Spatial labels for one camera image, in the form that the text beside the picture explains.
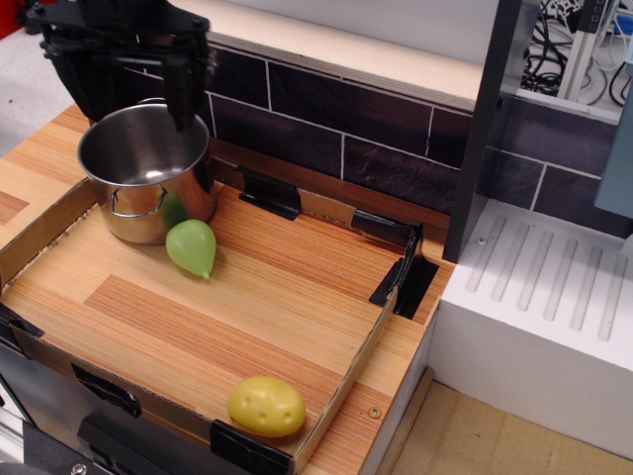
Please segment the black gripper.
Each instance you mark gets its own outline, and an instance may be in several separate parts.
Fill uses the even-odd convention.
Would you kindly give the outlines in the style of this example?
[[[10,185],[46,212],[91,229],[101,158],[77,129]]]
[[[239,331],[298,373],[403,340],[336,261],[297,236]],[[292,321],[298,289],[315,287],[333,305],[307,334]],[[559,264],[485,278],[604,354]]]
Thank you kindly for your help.
[[[122,72],[111,65],[133,64],[162,66],[176,130],[192,126],[209,68],[208,19],[169,1],[36,2],[27,19],[41,28],[45,56],[89,120],[123,107]]]

